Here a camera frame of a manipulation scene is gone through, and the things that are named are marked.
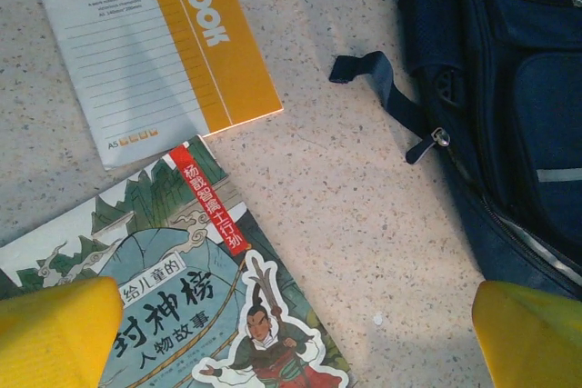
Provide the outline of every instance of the backpack strap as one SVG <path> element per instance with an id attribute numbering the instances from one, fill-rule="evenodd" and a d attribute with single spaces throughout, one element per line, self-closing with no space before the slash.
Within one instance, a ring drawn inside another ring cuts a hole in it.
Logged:
<path id="1" fill-rule="evenodd" d="M 394 70 L 384 53 L 372 52 L 361 58 L 340 55 L 329 80 L 335 84 L 347 84 L 359 75 L 372 77 L 382 107 L 401 125 L 420 138 L 430 135 L 429 124 L 421 106 L 409 100 L 394 85 Z"/>

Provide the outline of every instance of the book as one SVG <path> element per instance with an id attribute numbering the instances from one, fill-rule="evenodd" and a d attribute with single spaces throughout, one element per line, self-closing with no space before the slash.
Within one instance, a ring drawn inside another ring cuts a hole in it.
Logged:
<path id="1" fill-rule="evenodd" d="M 124 303 L 101 388 L 356 382 L 200 135 L 0 248 L 2 299 L 96 276 Z"/>
<path id="2" fill-rule="evenodd" d="M 105 169 L 283 109 L 238 0 L 42 0 Z"/>

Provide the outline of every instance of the reflective strip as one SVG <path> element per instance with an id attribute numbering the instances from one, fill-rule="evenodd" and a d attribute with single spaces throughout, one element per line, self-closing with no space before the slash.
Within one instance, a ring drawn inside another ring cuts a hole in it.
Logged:
<path id="1" fill-rule="evenodd" d="M 526 232 L 515 223 L 510 222 L 503 217 L 499 217 L 499 219 L 513 232 L 515 232 L 517 236 L 521 238 L 521 241 L 527 244 L 531 250 L 541 256 L 548 264 L 561 272 L 570 281 L 574 282 L 578 286 L 582 286 L 582 276 L 557 259 L 546 247 L 539 243 L 535 237 L 533 237 L 531 234 Z"/>
<path id="2" fill-rule="evenodd" d="M 582 181 L 582 168 L 560 168 L 557 170 L 537 170 L 539 182 Z"/>

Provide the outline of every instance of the red label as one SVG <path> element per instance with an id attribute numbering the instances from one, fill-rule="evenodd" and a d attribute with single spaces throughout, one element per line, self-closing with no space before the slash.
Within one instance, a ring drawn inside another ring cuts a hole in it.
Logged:
<path id="1" fill-rule="evenodd" d="M 176 167 L 194 192 L 216 230 L 225 241 L 233 256 L 241 254 L 248 248 L 248 242 L 241 234 L 235 222 L 222 204 L 206 175 L 183 145 L 170 152 Z"/>

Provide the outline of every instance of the children's book cover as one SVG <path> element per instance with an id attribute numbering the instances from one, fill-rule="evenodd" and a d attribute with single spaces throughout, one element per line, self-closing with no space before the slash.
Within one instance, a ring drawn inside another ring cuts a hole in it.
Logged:
<path id="1" fill-rule="evenodd" d="M 0 248 L 3 299 L 98 275 L 124 302 L 100 388 L 356 383 L 199 136 Z"/>

